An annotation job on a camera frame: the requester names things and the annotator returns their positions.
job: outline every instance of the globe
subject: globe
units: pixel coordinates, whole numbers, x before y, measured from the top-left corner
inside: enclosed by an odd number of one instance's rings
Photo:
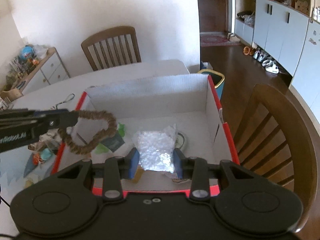
[[[20,51],[20,59],[22,61],[26,61],[27,59],[33,57],[34,52],[33,49],[30,46],[25,46],[21,51]]]

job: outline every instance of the screw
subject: screw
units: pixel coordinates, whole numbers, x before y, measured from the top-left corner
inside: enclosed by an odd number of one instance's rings
[[[152,199],[152,201],[153,201],[154,203],[159,203],[159,202],[161,201],[161,198],[154,197],[154,198]]]
[[[150,205],[152,203],[152,201],[150,199],[145,199],[143,201],[144,204]]]
[[[120,192],[117,190],[107,190],[104,195],[107,198],[117,198],[120,196]]]
[[[197,189],[192,192],[192,195],[196,198],[205,198],[209,193],[203,189]]]

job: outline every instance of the doorway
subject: doorway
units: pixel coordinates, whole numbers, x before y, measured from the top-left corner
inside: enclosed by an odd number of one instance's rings
[[[200,32],[228,30],[228,0],[198,0]]]

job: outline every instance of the rug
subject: rug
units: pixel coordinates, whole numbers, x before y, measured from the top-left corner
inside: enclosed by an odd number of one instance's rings
[[[227,34],[225,32],[201,32],[200,33],[200,46],[237,46],[240,42],[228,41]]]

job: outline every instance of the cardboard box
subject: cardboard box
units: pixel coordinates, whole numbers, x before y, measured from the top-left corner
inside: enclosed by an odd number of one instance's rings
[[[188,137],[185,156],[198,156],[208,163],[219,163],[223,159],[238,163],[233,139],[228,124],[223,122],[222,107],[210,76],[189,74],[143,78],[88,88],[78,103],[79,109],[113,113],[117,121],[125,125],[127,135],[138,130],[162,130],[177,124],[178,130]],[[100,120],[80,119],[72,137],[83,145],[77,133],[89,142],[103,127],[106,128],[107,124]],[[132,146],[130,142],[126,143],[118,154],[126,155]],[[63,145],[53,172],[83,158],[86,156],[70,153],[69,148]],[[103,163],[106,158],[92,154],[93,163]],[[122,180],[124,191],[179,191],[190,189],[190,185],[190,182],[174,183],[156,171],[145,171],[137,184]],[[211,179],[210,185],[212,193],[216,193],[217,181]]]

